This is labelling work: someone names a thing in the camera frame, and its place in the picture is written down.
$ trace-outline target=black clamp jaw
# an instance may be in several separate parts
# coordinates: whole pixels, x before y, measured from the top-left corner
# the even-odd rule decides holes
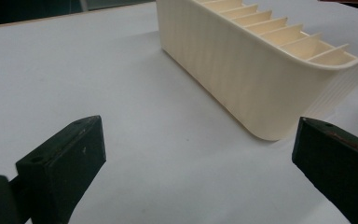
[[[301,118],[292,160],[351,223],[358,223],[358,137],[330,123]]]
[[[0,223],[68,223],[105,161],[101,117],[69,124],[0,175]]]

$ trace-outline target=divider slot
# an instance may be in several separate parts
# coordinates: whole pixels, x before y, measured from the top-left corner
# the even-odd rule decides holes
[[[321,54],[318,54],[308,59],[308,61],[312,63],[319,63],[324,65],[341,65],[344,63],[348,63],[356,59],[355,56],[345,51],[348,45],[349,44],[330,49],[326,52],[323,52]]]
[[[301,29],[302,24],[286,26],[281,29],[262,34],[261,37],[273,45],[280,46],[306,37],[307,35],[301,33]]]
[[[215,2],[207,2],[204,4],[204,6],[215,12],[222,12],[238,7],[243,7],[243,4],[241,0],[220,0]]]
[[[245,28],[257,35],[264,34],[269,31],[273,31],[286,26],[286,18],[278,18],[270,21],[262,21],[256,24],[246,26]]]
[[[332,49],[333,46],[321,41],[321,34],[317,34],[283,45],[281,48],[300,59],[307,60],[315,55]]]
[[[220,14],[229,20],[236,19],[238,17],[247,16],[257,12],[258,5],[251,5],[248,7],[234,8],[228,11],[221,12]]]
[[[261,21],[268,21],[271,18],[272,11],[265,11],[265,12],[256,12],[252,15],[239,17],[234,19],[233,21],[236,22],[240,26],[247,26],[255,23],[259,23]]]

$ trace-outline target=cream plastic container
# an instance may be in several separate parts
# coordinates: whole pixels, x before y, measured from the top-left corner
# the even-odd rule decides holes
[[[241,0],[157,0],[161,46],[255,136],[284,138],[358,85],[358,58]]]

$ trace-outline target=white table surface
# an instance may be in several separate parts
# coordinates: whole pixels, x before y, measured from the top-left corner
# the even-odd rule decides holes
[[[258,2],[296,10],[332,44],[358,35],[328,19],[338,4]],[[338,8],[358,22],[358,9]],[[16,161],[97,114],[107,162],[71,223],[348,223],[292,164],[294,134],[254,138],[161,49],[154,3],[0,26],[0,175],[13,178]],[[358,88],[325,119],[358,136]]]

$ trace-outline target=plastic organizer tray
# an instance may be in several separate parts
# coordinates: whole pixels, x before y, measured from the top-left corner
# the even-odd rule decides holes
[[[358,57],[241,0],[157,0],[161,46],[252,134],[279,140],[358,85]]]

